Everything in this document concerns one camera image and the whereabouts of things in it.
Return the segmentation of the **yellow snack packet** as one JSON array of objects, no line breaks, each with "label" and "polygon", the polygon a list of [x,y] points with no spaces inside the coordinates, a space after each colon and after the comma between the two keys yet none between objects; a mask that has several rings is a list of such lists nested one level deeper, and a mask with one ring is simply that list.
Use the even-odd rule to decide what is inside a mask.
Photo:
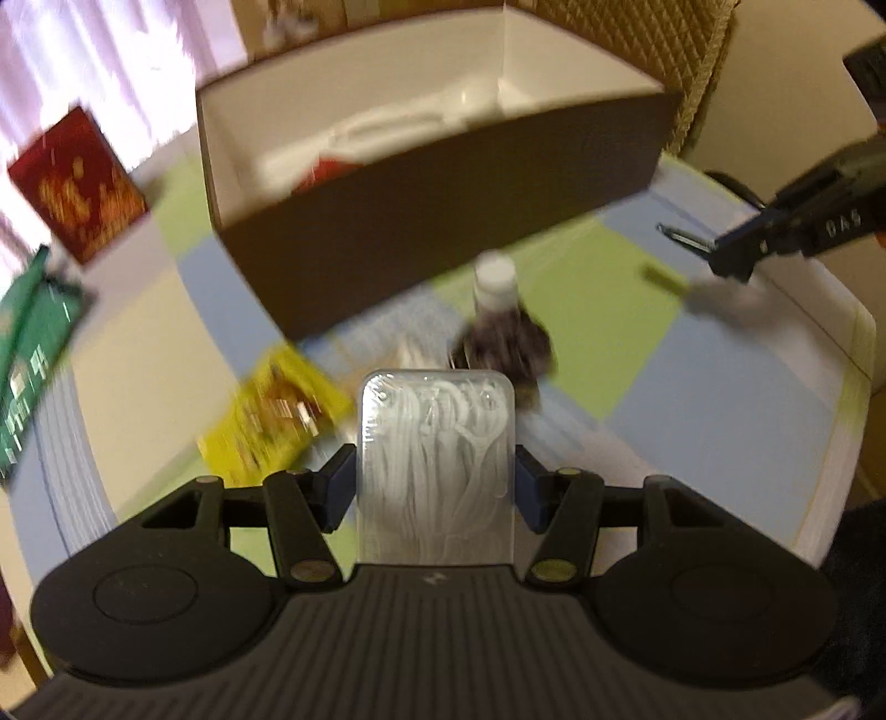
[{"label": "yellow snack packet", "polygon": [[243,379],[198,448],[228,487],[258,486],[288,470],[351,413],[348,394],[295,347],[279,343]]}]

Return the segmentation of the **clear floss pick box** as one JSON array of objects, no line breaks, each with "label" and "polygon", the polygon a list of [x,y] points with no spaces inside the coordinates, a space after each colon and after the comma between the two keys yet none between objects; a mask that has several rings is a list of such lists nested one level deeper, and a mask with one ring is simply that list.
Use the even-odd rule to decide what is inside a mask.
[{"label": "clear floss pick box", "polygon": [[357,558],[363,564],[513,560],[515,396],[494,371],[378,371],[363,381]]}]

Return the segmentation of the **red snack packet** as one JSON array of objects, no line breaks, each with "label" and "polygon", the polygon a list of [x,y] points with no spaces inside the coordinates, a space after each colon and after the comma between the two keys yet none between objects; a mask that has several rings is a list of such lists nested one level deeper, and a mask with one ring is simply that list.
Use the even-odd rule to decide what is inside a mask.
[{"label": "red snack packet", "polygon": [[362,168],[362,163],[346,161],[346,159],[341,159],[341,157],[320,156],[314,162],[314,165],[308,169],[305,176],[300,178],[299,182],[295,184],[293,193],[308,192],[310,189],[320,186],[320,184],[329,182],[329,180],[334,178],[346,176],[360,168]]}]

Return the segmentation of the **white plastic ladle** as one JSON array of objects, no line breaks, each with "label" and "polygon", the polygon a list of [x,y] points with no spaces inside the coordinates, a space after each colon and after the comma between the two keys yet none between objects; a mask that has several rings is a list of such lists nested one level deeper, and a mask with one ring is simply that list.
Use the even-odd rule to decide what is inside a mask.
[{"label": "white plastic ladle", "polygon": [[290,142],[262,157],[255,175],[263,188],[284,188],[304,178],[320,159],[375,161],[486,125],[502,114],[497,78],[469,76],[431,95],[377,106]]}]

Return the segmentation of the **cotton swabs bag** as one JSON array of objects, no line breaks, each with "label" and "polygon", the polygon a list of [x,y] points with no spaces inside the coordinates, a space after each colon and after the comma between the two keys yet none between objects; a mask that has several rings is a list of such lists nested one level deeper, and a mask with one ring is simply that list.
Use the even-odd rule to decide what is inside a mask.
[{"label": "cotton swabs bag", "polygon": [[386,358],[394,369],[444,371],[451,368],[446,339],[404,333],[395,337]]}]

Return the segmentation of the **quilted tan chair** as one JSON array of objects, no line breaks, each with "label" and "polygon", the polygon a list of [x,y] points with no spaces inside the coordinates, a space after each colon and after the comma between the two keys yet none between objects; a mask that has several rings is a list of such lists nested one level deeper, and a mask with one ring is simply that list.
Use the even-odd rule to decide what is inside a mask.
[{"label": "quilted tan chair", "polygon": [[696,144],[732,40],[730,0],[538,2],[542,18],[632,64],[680,95],[667,152]]}]

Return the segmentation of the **white pill bottle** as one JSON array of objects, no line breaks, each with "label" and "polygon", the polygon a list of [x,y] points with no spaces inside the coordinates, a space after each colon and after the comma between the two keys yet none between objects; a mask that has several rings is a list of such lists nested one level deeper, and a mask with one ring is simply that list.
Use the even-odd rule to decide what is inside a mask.
[{"label": "white pill bottle", "polygon": [[476,258],[473,296],[479,312],[512,311],[519,305],[517,267],[510,256],[488,250]]}]

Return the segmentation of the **green tea package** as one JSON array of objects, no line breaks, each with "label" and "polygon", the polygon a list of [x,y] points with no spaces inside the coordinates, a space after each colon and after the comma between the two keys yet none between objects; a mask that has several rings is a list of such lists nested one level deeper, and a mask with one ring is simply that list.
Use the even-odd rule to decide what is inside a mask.
[{"label": "green tea package", "polygon": [[49,260],[51,249],[40,246],[2,298],[2,480],[17,468],[45,385],[89,303]]}]

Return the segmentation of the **brown cardboard box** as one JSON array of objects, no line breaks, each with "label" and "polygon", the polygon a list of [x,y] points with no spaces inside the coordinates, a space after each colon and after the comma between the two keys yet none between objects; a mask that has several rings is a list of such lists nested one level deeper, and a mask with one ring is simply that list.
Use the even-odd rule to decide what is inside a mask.
[{"label": "brown cardboard box", "polygon": [[[257,162],[377,106],[494,76],[502,117],[362,163],[304,193]],[[649,186],[680,97],[532,11],[485,2],[313,40],[197,93],[210,218],[299,341],[485,250]]]}]

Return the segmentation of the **red gift box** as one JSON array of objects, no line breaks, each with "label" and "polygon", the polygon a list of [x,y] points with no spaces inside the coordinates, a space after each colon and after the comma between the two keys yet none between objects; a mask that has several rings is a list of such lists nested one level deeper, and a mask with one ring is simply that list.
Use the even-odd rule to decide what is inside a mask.
[{"label": "red gift box", "polygon": [[21,150],[8,176],[81,267],[148,212],[144,193],[81,105]]}]

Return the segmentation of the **pink curtain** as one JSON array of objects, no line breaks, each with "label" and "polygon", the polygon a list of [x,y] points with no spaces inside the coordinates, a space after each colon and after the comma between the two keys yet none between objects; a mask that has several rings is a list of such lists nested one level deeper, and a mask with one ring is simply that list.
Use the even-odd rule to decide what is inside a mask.
[{"label": "pink curtain", "polygon": [[230,2],[4,2],[2,162],[80,105],[132,171],[197,124],[201,81],[245,59]]}]

